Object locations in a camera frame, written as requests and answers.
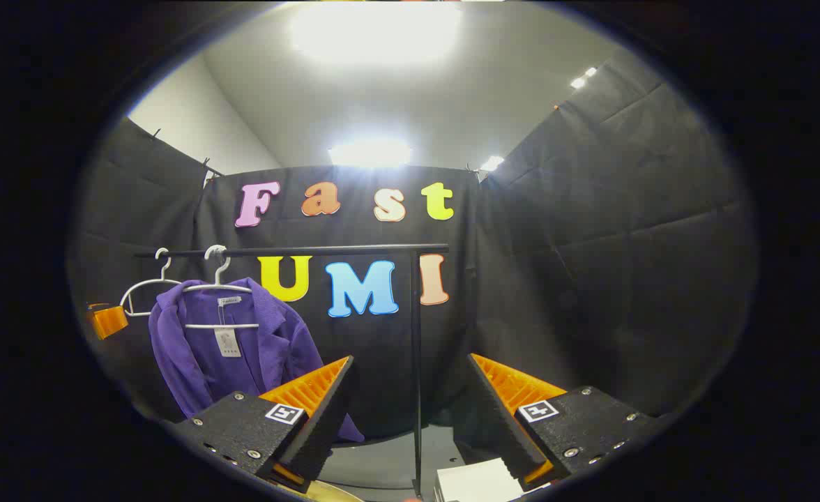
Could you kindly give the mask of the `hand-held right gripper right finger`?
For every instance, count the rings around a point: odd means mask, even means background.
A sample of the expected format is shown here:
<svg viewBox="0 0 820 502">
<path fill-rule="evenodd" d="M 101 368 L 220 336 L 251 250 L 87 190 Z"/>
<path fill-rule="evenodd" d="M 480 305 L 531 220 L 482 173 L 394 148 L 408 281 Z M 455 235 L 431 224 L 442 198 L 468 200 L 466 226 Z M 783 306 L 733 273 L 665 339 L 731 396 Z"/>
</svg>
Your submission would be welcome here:
<svg viewBox="0 0 820 502">
<path fill-rule="evenodd" d="M 641 447 L 665 421 L 593 386 L 564 390 L 476 353 L 467 365 L 477 432 L 526 492 Z"/>
</svg>

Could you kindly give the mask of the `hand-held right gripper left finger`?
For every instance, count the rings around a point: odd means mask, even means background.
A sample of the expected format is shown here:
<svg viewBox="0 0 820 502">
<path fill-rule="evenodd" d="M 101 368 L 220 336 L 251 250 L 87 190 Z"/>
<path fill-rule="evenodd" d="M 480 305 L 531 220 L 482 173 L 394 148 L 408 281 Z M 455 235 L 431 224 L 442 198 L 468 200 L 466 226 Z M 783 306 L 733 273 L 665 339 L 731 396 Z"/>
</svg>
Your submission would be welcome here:
<svg viewBox="0 0 820 502">
<path fill-rule="evenodd" d="M 355 358 L 343 357 L 260 396 L 231 392 L 172 425 L 193 453 L 267 483 L 307 493 L 323 470 L 355 394 Z"/>
</svg>

